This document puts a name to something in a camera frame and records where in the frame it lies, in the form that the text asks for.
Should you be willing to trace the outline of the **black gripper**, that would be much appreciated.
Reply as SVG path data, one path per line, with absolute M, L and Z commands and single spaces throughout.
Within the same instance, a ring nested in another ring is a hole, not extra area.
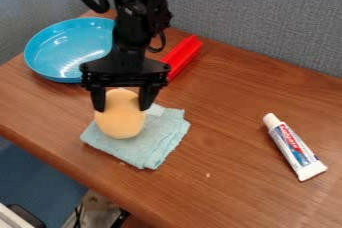
M 144 56 L 145 50 L 124 50 L 113 47 L 108 54 L 92 61 L 84 62 L 81 71 L 81 86 L 91 90 L 93 109 L 99 112 L 105 108 L 105 89 L 103 87 L 139 87 L 139 108 L 147 110 L 168 84 L 171 67 Z

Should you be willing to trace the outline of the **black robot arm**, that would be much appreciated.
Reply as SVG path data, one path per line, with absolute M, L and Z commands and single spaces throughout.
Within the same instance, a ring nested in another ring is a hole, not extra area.
M 172 14 L 167 0 L 81 0 L 97 13 L 116 9 L 112 47 L 108 54 L 80 64 L 81 86 L 91 92 L 93 109 L 105 109 L 108 87 L 136 87 L 139 109 L 147 110 L 168 84 L 171 66 L 145 57 L 160 48 L 151 46 L 154 37 L 164 36 Z

